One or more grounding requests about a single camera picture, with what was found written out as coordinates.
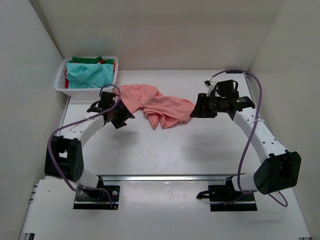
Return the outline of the pink t shirt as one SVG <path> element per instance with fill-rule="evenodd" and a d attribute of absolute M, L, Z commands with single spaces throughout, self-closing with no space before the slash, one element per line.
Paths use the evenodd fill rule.
<path fill-rule="evenodd" d="M 187 123 L 195 104 L 188 99 L 163 95 L 148 84 L 129 84 L 119 87 L 120 97 L 131 114 L 142 111 L 151 126 L 169 129 Z"/>

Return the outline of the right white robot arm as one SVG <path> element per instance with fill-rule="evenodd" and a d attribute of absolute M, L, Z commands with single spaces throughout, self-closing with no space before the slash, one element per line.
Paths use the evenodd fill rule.
<path fill-rule="evenodd" d="M 215 118 L 226 113 L 247 136 L 246 146 L 253 146 L 260 167 L 254 173 L 240 173 L 227 178 L 226 187 L 232 193 L 260 192 L 268 195 L 293 188 L 298 183 L 301 156 L 284 147 L 259 118 L 258 108 L 248 96 L 231 98 L 200 93 L 192 118 Z"/>

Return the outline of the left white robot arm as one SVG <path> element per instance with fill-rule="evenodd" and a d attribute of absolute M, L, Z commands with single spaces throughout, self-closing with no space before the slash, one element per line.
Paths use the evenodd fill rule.
<path fill-rule="evenodd" d="M 111 200 L 110 193 L 104 188 L 103 178 L 85 169 L 83 147 L 107 123 L 119 129 L 126 126 L 126 121 L 133 119 L 134 115 L 121 99 L 110 103 L 95 101 L 86 112 L 83 122 L 71 126 L 63 135 L 52 136 L 48 141 L 44 173 L 65 180 L 73 191 L 86 194 L 95 201 Z"/>

